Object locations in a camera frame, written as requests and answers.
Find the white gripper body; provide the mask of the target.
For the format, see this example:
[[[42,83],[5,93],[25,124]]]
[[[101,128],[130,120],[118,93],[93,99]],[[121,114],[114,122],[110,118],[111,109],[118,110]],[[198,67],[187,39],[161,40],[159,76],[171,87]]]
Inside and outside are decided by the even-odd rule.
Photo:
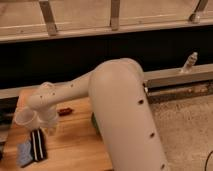
[[[58,123],[58,113],[55,107],[38,112],[39,123],[43,128],[53,128]]]

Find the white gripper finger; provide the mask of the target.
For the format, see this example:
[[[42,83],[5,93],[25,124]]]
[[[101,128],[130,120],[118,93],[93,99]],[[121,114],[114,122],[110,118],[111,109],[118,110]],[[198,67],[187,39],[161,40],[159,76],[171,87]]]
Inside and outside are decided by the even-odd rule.
[[[46,129],[46,134],[49,136],[53,136],[55,133],[56,133],[56,127]]]

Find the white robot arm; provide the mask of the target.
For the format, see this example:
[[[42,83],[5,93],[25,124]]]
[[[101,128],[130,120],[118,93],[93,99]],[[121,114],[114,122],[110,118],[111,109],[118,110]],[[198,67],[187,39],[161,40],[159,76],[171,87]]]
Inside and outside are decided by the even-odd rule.
[[[27,105],[40,112],[87,96],[114,171],[170,171],[143,83],[135,60],[108,60],[56,89],[33,94]]]

